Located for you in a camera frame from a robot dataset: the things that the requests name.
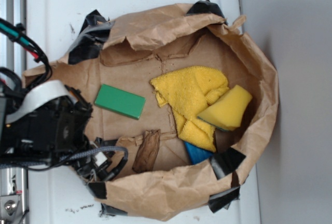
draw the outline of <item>metal rail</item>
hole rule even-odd
[[[13,24],[25,25],[25,5],[25,0],[0,0],[0,17]],[[26,67],[25,51],[18,44],[13,44],[5,35],[0,35],[0,66],[13,70],[19,76]],[[0,170],[0,223],[18,223],[28,209],[27,196],[25,170]],[[28,215],[22,223],[29,223]]]

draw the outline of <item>red wire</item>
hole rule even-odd
[[[37,53],[35,53],[35,52],[32,52],[32,51],[29,51],[29,50],[27,50],[27,49],[25,49],[24,48],[24,50],[26,50],[27,52],[29,52],[33,57],[34,57],[34,59],[38,59],[39,58],[39,55],[37,54]]]

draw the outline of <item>green rectangular block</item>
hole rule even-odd
[[[145,98],[102,84],[94,103],[101,108],[139,119],[145,104]]]

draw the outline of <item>yellow towel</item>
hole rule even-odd
[[[169,104],[176,122],[177,136],[212,152],[215,128],[197,118],[197,114],[215,103],[229,90],[226,76],[217,69],[192,66],[150,81],[157,92],[159,107]]]

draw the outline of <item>brown paper bag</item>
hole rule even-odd
[[[118,177],[105,185],[104,199],[96,199],[131,216],[168,220],[208,203],[210,196],[242,185],[268,144],[278,109],[278,75],[247,33],[212,13],[185,16],[190,4],[176,4],[124,15],[115,20],[96,59],[68,65],[68,54],[52,64],[52,79],[80,89],[93,103],[102,83],[146,98],[139,120],[94,106],[86,128],[90,140],[120,138],[129,161]],[[253,95],[242,126],[232,133],[216,132],[219,153],[230,146],[245,155],[233,173],[219,179],[209,160],[190,165],[184,143],[176,136],[170,107],[159,108],[152,78],[193,65],[221,70],[232,88],[241,85]],[[26,82],[42,73],[24,73]],[[160,150],[153,172],[135,174],[132,164],[145,130],[161,129]],[[113,157],[113,164],[121,154]]]

